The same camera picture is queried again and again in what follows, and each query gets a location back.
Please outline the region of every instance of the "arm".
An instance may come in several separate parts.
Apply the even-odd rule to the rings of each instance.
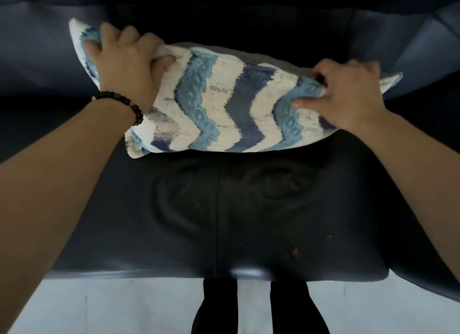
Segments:
[[[101,26],[102,47],[85,41],[101,90],[148,110],[171,58],[151,64],[158,37]],[[105,163],[135,115],[110,99],[0,165],[0,333],[6,333],[69,239]]]
[[[369,146],[460,281],[460,154],[385,109],[378,63],[323,60],[313,74],[325,76],[326,96],[293,106],[317,111]]]

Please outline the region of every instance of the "black bead bracelet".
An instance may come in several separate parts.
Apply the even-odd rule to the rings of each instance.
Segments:
[[[101,91],[96,96],[93,96],[92,100],[106,99],[106,98],[117,100],[125,104],[126,106],[129,106],[131,110],[134,112],[134,114],[136,115],[136,121],[134,122],[134,125],[139,125],[144,120],[144,115],[142,115],[142,111],[139,108],[139,106],[135,104],[131,104],[131,100],[129,100],[128,98],[126,98],[125,96],[121,94],[118,94],[115,92]]]

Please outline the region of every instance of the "cushion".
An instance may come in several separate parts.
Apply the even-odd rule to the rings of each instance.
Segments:
[[[100,42],[98,31],[75,18],[69,22],[77,56],[99,87],[98,73],[82,42]],[[125,134],[132,158],[187,149],[262,152],[312,144],[337,128],[317,112],[292,109],[299,97],[320,97],[326,88],[309,78],[311,69],[261,54],[177,43],[160,46],[157,57],[173,55],[160,91],[144,121]],[[402,73],[383,75],[382,93]]]

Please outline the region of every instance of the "sofa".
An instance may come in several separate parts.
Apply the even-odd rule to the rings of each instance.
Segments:
[[[379,60],[404,72],[388,109],[460,151],[460,0],[0,0],[0,161],[97,92],[72,17],[302,67]],[[120,139],[47,277],[378,281],[389,269],[460,301],[385,169],[341,130],[283,151],[136,160]]]

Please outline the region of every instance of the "black pants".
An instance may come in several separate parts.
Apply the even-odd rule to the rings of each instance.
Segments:
[[[191,334],[236,334],[238,330],[237,281],[205,278],[204,300]],[[273,334],[328,334],[326,323],[308,293],[306,282],[271,283],[271,317]]]

